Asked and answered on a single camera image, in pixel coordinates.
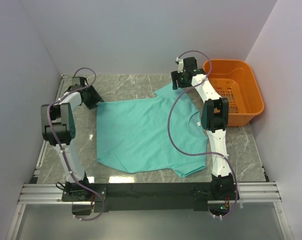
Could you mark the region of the orange plastic basket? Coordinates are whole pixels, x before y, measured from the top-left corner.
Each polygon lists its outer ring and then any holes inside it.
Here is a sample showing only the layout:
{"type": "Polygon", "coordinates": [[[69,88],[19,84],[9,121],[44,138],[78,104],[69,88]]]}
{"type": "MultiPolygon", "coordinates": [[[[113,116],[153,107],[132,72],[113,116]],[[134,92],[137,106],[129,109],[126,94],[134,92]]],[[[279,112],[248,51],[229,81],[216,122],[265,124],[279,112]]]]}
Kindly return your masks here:
{"type": "Polygon", "coordinates": [[[229,101],[228,126],[243,127],[264,110],[264,102],[251,67],[237,59],[212,59],[203,64],[216,92],[229,101]]]}

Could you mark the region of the teal t shirt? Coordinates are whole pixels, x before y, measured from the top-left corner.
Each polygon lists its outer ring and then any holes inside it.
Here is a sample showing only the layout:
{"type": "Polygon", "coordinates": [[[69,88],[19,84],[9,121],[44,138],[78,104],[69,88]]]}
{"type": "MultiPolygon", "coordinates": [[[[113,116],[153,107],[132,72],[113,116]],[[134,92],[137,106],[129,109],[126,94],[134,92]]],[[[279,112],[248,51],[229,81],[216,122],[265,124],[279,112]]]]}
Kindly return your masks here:
{"type": "Polygon", "coordinates": [[[155,97],[100,103],[97,161],[125,173],[173,170],[180,178],[206,168],[207,136],[200,112],[168,84],[155,97]]]}

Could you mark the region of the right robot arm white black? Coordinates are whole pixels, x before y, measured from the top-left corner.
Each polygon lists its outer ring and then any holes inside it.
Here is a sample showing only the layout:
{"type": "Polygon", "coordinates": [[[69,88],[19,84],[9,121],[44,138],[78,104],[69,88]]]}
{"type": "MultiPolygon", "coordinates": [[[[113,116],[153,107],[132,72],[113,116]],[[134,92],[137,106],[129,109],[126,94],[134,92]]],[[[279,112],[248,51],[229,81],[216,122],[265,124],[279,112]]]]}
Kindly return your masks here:
{"type": "Polygon", "coordinates": [[[209,154],[212,156],[210,194],[217,200],[236,190],[233,171],[227,161],[226,128],[229,120],[229,100],[219,95],[208,79],[208,74],[198,68],[194,57],[176,58],[177,71],[171,72],[172,88],[194,88],[204,105],[200,122],[208,136],[209,154]]]}

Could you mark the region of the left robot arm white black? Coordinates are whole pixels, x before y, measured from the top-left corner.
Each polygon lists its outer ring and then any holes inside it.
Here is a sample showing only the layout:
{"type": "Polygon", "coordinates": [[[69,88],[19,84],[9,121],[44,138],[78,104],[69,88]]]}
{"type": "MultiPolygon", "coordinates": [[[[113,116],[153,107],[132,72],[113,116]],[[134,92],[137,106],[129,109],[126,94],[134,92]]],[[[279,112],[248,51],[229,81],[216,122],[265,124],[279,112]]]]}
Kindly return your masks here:
{"type": "Polygon", "coordinates": [[[65,184],[56,183],[56,187],[63,191],[62,200],[65,202],[95,198],[94,187],[81,166],[74,144],[76,125],[73,111],[82,104],[89,110],[95,109],[102,101],[102,97],[85,77],[74,76],[71,86],[62,97],[40,107],[42,137],[53,146],[65,171],[65,184]]]}

